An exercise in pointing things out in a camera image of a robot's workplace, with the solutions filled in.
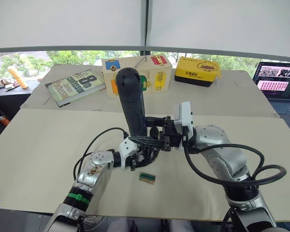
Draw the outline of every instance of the laptop keyboard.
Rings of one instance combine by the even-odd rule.
[[[290,114],[290,103],[288,102],[270,102],[272,107],[279,114]]]

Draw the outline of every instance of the laptop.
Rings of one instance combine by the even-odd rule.
[[[290,127],[290,63],[260,62],[253,81]]]

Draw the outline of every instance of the cardboard tube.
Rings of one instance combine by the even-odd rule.
[[[8,67],[9,73],[14,77],[14,79],[17,81],[17,83],[22,87],[22,88],[27,88],[28,84],[26,81],[21,77],[19,74],[18,70],[14,66]]]

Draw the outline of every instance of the black handle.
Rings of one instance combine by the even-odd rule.
[[[142,83],[133,68],[121,69],[116,76],[118,94],[131,136],[147,136]]]

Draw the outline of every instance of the book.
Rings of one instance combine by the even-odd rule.
[[[104,89],[105,83],[93,70],[86,70],[45,86],[57,105],[62,107]]]

